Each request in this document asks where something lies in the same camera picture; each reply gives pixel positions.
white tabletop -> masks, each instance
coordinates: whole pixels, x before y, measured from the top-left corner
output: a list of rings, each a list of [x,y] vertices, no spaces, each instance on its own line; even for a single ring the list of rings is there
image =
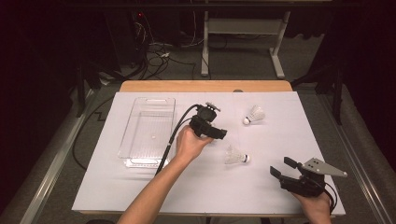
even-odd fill
[[[118,92],[98,144],[93,152],[73,210],[123,212],[154,177],[155,169],[126,168],[118,157],[120,142],[138,97],[176,99],[177,120],[194,104],[211,102],[221,108],[214,123],[227,130],[184,171],[169,192],[162,214],[203,216],[300,216],[300,204],[280,188],[270,166],[282,175],[298,178],[298,170],[283,163],[284,157],[306,162],[323,160],[298,94],[289,92]],[[265,119],[244,125],[251,107],[260,105]],[[186,117],[195,115],[193,110]],[[224,164],[232,145],[251,157],[250,163]],[[326,182],[334,186],[330,176]],[[335,216],[346,212],[340,200]]]

forearm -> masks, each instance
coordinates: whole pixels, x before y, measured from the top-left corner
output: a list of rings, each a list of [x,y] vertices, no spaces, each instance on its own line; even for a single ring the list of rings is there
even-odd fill
[[[177,157],[171,160],[137,195],[119,223],[152,223],[169,190],[189,163]]]

plastic container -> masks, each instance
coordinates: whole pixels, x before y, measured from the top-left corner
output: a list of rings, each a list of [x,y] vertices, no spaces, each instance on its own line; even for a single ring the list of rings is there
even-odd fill
[[[119,150],[126,167],[157,168],[175,123],[173,98],[136,98]],[[172,147],[165,165],[175,156]]]

shuttlecock feather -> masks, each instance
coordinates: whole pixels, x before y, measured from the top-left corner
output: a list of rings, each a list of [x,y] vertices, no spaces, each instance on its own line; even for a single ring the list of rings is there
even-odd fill
[[[229,146],[225,152],[225,163],[233,164],[238,162],[250,162],[249,155],[242,153],[233,146]]]
[[[264,119],[264,117],[265,114],[262,108],[258,105],[254,105],[251,108],[250,113],[244,118],[243,122],[244,124],[249,124],[250,122]]]

person's right arm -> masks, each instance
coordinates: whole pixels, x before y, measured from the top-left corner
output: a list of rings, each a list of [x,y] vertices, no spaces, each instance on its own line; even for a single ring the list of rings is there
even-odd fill
[[[306,198],[299,194],[292,195],[301,203],[305,216],[311,224],[331,224],[330,198],[326,193],[321,193],[316,198]]]

